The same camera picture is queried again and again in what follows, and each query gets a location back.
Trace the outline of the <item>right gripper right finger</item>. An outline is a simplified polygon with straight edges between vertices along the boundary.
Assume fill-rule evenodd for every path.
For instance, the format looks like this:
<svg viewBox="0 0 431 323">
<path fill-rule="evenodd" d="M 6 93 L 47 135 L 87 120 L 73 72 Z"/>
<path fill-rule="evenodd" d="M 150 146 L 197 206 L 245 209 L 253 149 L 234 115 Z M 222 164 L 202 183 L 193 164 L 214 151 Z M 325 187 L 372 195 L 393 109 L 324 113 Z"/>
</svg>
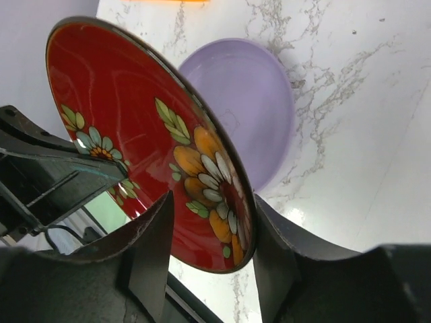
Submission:
<svg viewBox="0 0 431 323">
<path fill-rule="evenodd" d="M 429 322 L 430 247 L 360 253 L 320 238 L 257 199 L 253 256 L 264 322 Z"/>
</svg>

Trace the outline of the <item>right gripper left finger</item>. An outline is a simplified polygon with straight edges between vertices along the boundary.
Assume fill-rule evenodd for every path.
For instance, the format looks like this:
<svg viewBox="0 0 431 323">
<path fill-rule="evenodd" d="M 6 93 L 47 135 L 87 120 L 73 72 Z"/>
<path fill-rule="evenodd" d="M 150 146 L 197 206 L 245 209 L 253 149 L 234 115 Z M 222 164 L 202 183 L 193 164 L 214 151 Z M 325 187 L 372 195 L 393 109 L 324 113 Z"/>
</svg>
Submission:
<svg viewBox="0 0 431 323">
<path fill-rule="evenodd" d="M 1 249 L 2 322 L 159 322 L 174 226 L 167 192 L 75 252 Z"/>
</svg>

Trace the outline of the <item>purple plastic plate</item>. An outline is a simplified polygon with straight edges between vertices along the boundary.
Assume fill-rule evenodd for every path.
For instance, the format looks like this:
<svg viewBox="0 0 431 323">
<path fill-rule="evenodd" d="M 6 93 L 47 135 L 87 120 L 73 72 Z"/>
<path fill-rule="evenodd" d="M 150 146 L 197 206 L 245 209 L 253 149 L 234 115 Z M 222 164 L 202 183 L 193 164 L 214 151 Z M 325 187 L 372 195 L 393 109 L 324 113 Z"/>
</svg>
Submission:
<svg viewBox="0 0 431 323">
<path fill-rule="evenodd" d="M 179 71 L 228 133 L 254 190 L 269 188 L 294 136 L 294 97 L 281 63 L 256 42 L 225 38 L 196 50 Z"/>
</svg>

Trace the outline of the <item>red floral plate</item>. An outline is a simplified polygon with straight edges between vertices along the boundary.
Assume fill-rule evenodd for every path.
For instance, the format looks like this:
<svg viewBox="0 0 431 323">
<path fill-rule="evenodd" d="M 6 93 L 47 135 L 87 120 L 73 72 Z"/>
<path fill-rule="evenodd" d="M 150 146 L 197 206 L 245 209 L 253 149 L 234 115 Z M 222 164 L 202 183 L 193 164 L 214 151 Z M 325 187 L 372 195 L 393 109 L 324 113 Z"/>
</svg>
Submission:
<svg viewBox="0 0 431 323">
<path fill-rule="evenodd" d="M 104 20 L 58 22 L 46 44 L 53 99 L 77 150 L 120 164 L 108 189 L 130 218 L 174 195 L 173 257 L 210 273 L 252 258 L 257 206 L 240 157 L 198 91 L 156 49 Z"/>
</svg>

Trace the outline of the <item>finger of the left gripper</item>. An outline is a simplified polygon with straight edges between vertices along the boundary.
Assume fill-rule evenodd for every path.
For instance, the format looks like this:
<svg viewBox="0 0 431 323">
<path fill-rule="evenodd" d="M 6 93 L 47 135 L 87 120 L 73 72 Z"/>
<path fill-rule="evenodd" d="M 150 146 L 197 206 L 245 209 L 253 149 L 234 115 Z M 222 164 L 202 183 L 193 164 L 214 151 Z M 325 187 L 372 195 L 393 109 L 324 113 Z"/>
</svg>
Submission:
<svg viewBox="0 0 431 323">
<path fill-rule="evenodd" d="M 75 145 L 1 107 L 1 241 L 46 231 L 127 177 L 119 162 Z"/>
</svg>

